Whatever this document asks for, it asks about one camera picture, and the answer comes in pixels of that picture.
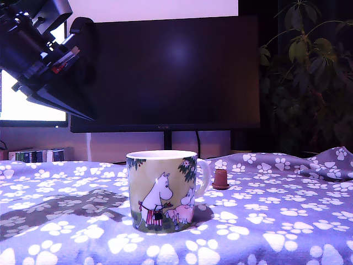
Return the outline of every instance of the computer monitor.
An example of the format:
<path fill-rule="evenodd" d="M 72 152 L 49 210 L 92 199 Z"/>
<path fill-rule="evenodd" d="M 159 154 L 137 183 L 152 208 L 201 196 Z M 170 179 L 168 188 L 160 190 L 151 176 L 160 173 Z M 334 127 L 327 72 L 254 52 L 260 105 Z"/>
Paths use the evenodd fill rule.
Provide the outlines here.
<path fill-rule="evenodd" d="M 51 33 L 57 43 L 62 43 L 66 37 L 66 23 Z M 6 71 L 1 71 L 0 78 L 1 127 L 68 127 L 65 112 L 27 101 L 21 91 L 12 90 L 16 79 Z"/>
<path fill-rule="evenodd" d="M 82 92 L 98 118 L 73 116 L 74 133 L 260 124 L 256 17 L 94 23 L 67 45 L 95 67 Z"/>

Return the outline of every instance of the pink character illustration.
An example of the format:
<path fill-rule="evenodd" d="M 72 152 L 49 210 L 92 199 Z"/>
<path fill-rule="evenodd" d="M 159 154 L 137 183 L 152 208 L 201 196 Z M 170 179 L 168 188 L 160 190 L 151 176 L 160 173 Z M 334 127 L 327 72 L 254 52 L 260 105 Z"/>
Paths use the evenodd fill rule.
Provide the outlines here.
<path fill-rule="evenodd" d="M 165 212 L 165 217 L 172 219 L 176 230 L 179 229 L 180 222 L 183 224 L 191 223 L 195 204 L 195 189 L 190 188 L 180 202 L 180 206 Z"/>
<path fill-rule="evenodd" d="M 173 196 L 173 192 L 169 188 L 168 184 L 169 174 L 165 172 L 157 179 L 151 189 L 147 194 L 144 200 L 138 201 L 140 205 L 141 212 L 141 222 L 136 225 L 136 228 L 142 223 L 142 220 L 145 221 L 145 226 L 148 225 L 158 225 L 162 226 L 163 219 L 163 208 L 172 206 L 170 203 L 162 205 L 163 200 L 169 200 Z"/>

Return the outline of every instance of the black mechanical arm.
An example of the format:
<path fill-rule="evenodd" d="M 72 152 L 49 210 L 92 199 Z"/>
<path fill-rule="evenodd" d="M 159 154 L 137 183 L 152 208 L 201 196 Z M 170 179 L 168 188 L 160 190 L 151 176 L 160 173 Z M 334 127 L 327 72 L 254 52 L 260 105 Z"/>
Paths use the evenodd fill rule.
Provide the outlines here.
<path fill-rule="evenodd" d="M 0 0 L 0 68 L 17 80 L 12 89 L 28 101 L 94 120 L 95 111 L 82 93 L 85 61 L 72 41 L 66 46 L 93 21 L 77 18 L 62 44 L 50 33 L 71 14 L 68 0 Z"/>

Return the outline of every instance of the moomin mug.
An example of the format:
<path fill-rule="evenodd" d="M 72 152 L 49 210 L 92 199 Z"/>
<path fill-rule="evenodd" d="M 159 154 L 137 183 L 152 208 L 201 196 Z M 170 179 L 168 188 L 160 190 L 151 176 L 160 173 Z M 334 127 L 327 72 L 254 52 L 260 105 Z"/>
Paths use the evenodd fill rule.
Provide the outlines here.
<path fill-rule="evenodd" d="M 155 150 L 126 155 L 133 226 L 143 232 L 168 233 L 191 225 L 195 198 L 210 185 L 208 164 L 190 151 Z M 196 189 L 196 166 L 203 171 Z"/>

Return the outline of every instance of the small brown cup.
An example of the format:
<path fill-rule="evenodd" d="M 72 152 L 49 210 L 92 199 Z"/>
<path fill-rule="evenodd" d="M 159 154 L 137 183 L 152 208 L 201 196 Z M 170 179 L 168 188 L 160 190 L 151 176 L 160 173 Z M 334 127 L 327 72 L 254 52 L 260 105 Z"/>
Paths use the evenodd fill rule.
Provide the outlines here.
<path fill-rule="evenodd" d="M 215 189 L 229 189 L 227 179 L 227 171 L 225 169 L 216 169 L 215 173 L 215 182 L 212 183 L 212 186 Z"/>

